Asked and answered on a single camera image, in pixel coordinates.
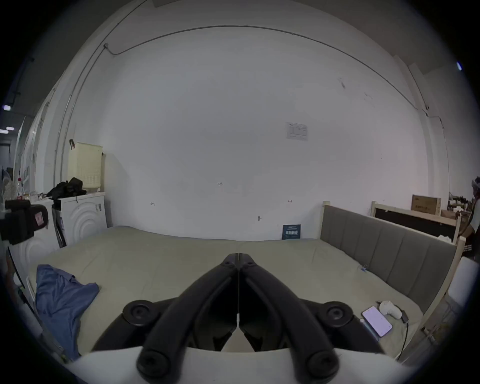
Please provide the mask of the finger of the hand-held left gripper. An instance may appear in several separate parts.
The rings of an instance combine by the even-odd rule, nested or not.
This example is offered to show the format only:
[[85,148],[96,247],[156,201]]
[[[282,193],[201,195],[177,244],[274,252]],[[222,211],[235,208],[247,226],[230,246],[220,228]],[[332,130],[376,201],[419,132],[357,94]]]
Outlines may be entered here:
[[2,205],[1,240],[16,245],[34,237],[36,231],[47,227],[48,209],[29,200],[7,200]]

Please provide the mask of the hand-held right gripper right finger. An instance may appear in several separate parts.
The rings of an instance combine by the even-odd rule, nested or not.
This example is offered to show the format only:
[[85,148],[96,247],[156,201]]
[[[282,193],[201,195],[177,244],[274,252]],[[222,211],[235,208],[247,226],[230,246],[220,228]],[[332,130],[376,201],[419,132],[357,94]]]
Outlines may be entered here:
[[266,309],[267,327],[255,351],[287,345],[297,381],[331,381],[340,370],[335,349],[380,354],[384,351],[352,308],[340,301],[316,303],[299,298],[245,253],[238,255],[238,311],[246,297]]

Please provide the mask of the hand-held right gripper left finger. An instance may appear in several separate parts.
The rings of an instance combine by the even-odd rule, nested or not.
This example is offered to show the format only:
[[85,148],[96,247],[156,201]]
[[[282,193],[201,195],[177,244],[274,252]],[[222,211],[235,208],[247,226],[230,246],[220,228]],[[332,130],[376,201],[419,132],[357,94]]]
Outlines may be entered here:
[[188,339],[198,318],[236,281],[237,254],[232,253],[195,280],[178,297],[151,302],[138,299],[100,335],[92,352],[141,346],[135,367],[146,381],[178,381]]

